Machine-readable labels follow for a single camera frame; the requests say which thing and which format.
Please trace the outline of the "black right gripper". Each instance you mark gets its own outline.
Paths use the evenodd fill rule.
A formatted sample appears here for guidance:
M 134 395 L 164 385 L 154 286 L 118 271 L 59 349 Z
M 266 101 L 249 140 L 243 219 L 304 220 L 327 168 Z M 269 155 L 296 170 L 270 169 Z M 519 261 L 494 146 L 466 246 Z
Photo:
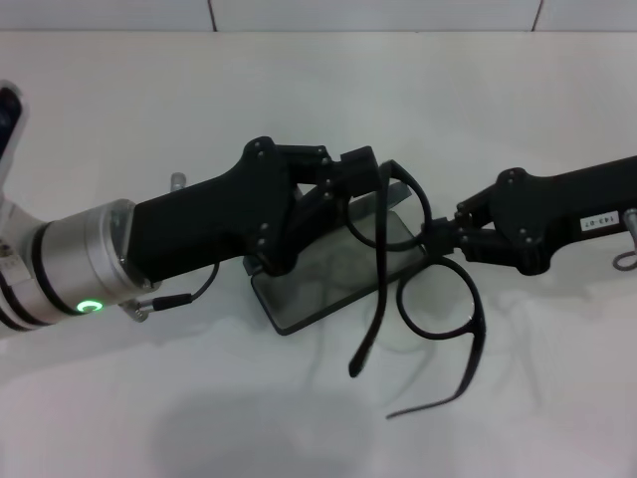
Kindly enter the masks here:
M 558 249 L 626 230 L 623 215 L 636 207 L 636 158 L 553 176 L 508 169 L 495 185 L 459 202 L 452 219 L 434 219 L 424 190 L 421 198 L 429 256 L 458 249 L 469 262 L 539 275 Z

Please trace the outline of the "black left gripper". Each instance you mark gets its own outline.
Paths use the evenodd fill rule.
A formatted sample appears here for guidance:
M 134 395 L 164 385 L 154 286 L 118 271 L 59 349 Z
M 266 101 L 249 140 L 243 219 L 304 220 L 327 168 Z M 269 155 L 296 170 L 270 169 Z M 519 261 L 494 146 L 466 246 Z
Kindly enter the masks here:
M 287 161 L 271 138 L 257 137 L 224 174 L 136 204 L 127 259 L 155 283 L 235 257 L 269 255 L 289 218 L 286 255 L 297 256 L 344 225 L 348 199 L 315 187 L 293 209 Z

